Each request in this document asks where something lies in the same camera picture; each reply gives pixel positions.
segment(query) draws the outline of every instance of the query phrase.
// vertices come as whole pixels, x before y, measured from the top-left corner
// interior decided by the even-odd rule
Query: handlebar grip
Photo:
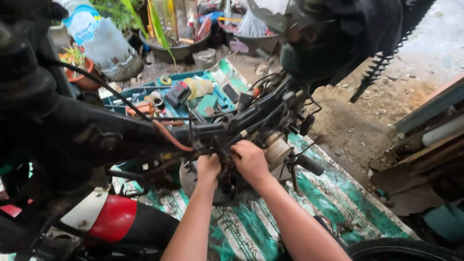
[[[315,160],[306,157],[305,155],[300,155],[298,159],[296,159],[295,163],[297,165],[302,166],[303,168],[311,171],[316,176],[320,176],[324,173],[325,167],[316,162]]]
[[[259,55],[261,58],[263,58],[264,60],[266,61],[269,61],[269,59],[271,59],[271,57],[265,53],[263,50],[261,49],[256,49],[256,54]]]

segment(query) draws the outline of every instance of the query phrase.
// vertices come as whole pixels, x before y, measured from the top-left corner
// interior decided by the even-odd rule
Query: teal tool tray
[[[193,76],[198,76],[203,79],[208,79],[205,71],[173,74],[173,75],[170,75],[169,77],[172,79],[172,85],[174,85],[179,81],[183,81],[185,78],[192,78]],[[229,99],[229,97],[222,91],[222,86],[218,86],[214,81],[213,81],[213,85],[214,85],[213,95],[218,98],[218,105],[221,107],[221,109],[223,111],[234,110],[235,105]],[[160,87],[166,87],[166,86],[167,85],[163,85],[160,79],[158,78],[158,81],[156,82],[151,82],[151,83],[147,83],[145,85],[139,86],[139,87],[130,88],[128,90],[121,92],[121,94],[125,98],[134,97],[134,100],[131,100],[131,102],[134,102],[134,101],[143,101],[145,96],[151,94],[153,91],[159,91],[161,93],[161,96],[163,97],[168,117],[188,117],[188,112],[189,112],[188,107],[197,108],[197,105],[200,103],[200,101],[203,98],[203,97],[200,97],[200,98],[188,100],[187,101],[188,107],[185,104],[183,104],[178,109],[175,110],[164,99],[164,95],[169,91],[169,89],[160,89]],[[120,101],[118,97],[113,95],[108,98],[103,98],[102,101],[106,109],[126,115],[126,106],[122,103],[122,101]]]

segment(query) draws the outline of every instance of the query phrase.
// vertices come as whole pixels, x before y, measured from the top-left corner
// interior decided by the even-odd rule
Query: potted plant
[[[60,60],[62,62],[84,69],[88,73],[91,73],[96,77],[100,77],[100,74],[95,69],[93,62],[87,59],[77,46],[70,46],[70,48],[65,48],[65,50],[66,53],[60,54]],[[66,68],[65,73],[69,82],[74,83],[86,91],[96,91],[101,87],[101,84],[73,70]]]

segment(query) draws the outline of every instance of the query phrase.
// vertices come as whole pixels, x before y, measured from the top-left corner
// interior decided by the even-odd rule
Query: green plant leaf
[[[124,5],[126,10],[132,15],[132,17],[134,18],[134,23],[140,27],[140,29],[142,30],[143,36],[145,36],[145,38],[148,39],[148,33],[147,31],[145,31],[145,28],[143,28],[142,20],[140,19],[137,12],[134,10],[134,7],[130,3],[130,0],[120,0],[120,2]]]
[[[171,52],[171,47],[169,46],[168,41],[166,41],[166,36],[164,36],[163,26],[161,25],[160,18],[155,9],[155,4],[153,3],[153,0],[147,0],[147,1],[148,1],[148,8],[150,9],[151,22],[153,23],[153,29],[155,31],[156,38],[161,43],[163,48],[168,51],[169,55],[171,55],[174,61],[174,64],[176,64],[174,55]]]

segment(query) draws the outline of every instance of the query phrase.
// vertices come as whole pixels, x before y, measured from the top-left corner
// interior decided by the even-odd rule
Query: hand
[[[269,172],[264,152],[255,144],[247,140],[241,140],[231,147],[235,152],[233,159],[237,170],[243,178],[256,190],[269,178],[273,178]]]
[[[197,173],[198,173],[198,185],[214,185],[214,188],[218,186],[218,180],[216,177],[221,172],[221,163],[217,154],[203,155],[198,158],[197,162]]]

